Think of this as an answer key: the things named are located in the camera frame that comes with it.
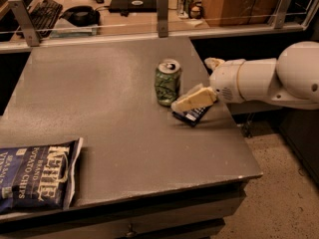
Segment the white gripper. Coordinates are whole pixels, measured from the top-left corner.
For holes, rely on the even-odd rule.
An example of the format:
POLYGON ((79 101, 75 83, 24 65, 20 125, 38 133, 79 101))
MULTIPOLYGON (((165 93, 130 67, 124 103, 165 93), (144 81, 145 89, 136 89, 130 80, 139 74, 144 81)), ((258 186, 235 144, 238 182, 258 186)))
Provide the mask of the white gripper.
POLYGON ((227 104, 244 102, 238 84, 239 70, 245 63, 244 59, 224 62, 222 59, 209 57, 204 63, 213 71, 209 78, 211 87, 198 84, 190 89, 171 104, 170 107, 174 112, 182 113, 209 107, 216 102, 217 96, 227 104))

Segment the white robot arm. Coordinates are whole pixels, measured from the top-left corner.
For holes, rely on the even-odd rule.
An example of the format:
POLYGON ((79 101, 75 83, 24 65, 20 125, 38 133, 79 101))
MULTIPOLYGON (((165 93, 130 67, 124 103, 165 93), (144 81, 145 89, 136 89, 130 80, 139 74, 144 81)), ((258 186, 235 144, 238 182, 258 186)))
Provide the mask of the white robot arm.
POLYGON ((211 59, 209 85, 199 84, 171 104, 176 113, 226 104, 264 102, 301 110, 319 109, 319 43, 299 42, 278 58, 211 59))

